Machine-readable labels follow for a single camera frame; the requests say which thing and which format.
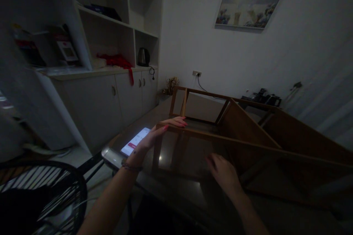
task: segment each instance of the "red cloth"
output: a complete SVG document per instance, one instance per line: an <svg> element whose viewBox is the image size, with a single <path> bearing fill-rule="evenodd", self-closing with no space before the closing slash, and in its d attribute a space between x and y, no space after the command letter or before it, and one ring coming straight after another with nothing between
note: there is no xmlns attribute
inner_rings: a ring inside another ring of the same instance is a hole
<svg viewBox="0 0 353 235"><path fill-rule="evenodd" d="M123 69L129 69L130 82L131 86L133 86L133 75L131 70L132 65L127 60L125 60L125 58L121 54L107 55L97 53L97 57L105 59L107 61L107 65L116 65L122 67Z"/></svg>

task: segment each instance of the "wire chair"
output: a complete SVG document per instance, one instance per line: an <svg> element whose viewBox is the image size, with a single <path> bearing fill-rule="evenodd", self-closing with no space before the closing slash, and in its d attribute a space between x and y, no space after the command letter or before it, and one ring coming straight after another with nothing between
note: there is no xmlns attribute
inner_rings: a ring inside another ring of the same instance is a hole
<svg viewBox="0 0 353 235"><path fill-rule="evenodd" d="M14 217L20 218L18 215L29 210L27 215L37 219L30 223L29 234L76 234L85 217L87 186L83 175L66 163L27 161L15 165L0 164L0 198L10 208L2 214L11 215L14 210ZM32 205L38 207L40 203L42 206L37 208L37 215L35 210L31 213ZM21 225L26 218L17 220Z"/></svg>

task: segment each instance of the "power socket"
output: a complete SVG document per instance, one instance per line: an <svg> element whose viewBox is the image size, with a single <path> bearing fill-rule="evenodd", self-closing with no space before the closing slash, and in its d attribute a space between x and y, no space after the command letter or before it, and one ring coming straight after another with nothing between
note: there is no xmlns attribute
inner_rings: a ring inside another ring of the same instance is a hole
<svg viewBox="0 0 353 235"><path fill-rule="evenodd" d="M197 76L197 74L199 74L199 77L200 77L200 76L201 76L201 73L202 73L202 72L192 71L192 75L194 75L194 76Z"/></svg>

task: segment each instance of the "beaded bracelet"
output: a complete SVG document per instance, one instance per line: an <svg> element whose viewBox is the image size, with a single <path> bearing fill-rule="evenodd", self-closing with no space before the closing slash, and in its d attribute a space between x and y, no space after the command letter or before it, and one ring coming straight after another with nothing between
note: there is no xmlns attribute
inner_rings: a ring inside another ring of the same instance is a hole
<svg viewBox="0 0 353 235"><path fill-rule="evenodd" d="M129 171L136 171L136 172L140 172L142 171L143 167L131 167L130 165L128 165L127 163L124 163L122 165L122 167L124 167L126 170L129 170Z"/></svg>

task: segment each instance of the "phone screen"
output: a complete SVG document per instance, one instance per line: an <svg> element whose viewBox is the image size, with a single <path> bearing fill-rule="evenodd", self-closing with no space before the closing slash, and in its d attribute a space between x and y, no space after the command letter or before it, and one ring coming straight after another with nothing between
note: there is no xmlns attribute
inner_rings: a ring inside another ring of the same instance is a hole
<svg viewBox="0 0 353 235"><path fill-rule="evenodd" d="M143 130L141 130L132 140L129 141L128 144L126 144L121 149L121 152L127 156L130 156L130 154L136 148L138 143L148 134L148 132L150 132L150 129L148 128L144 128Z"/></svg>

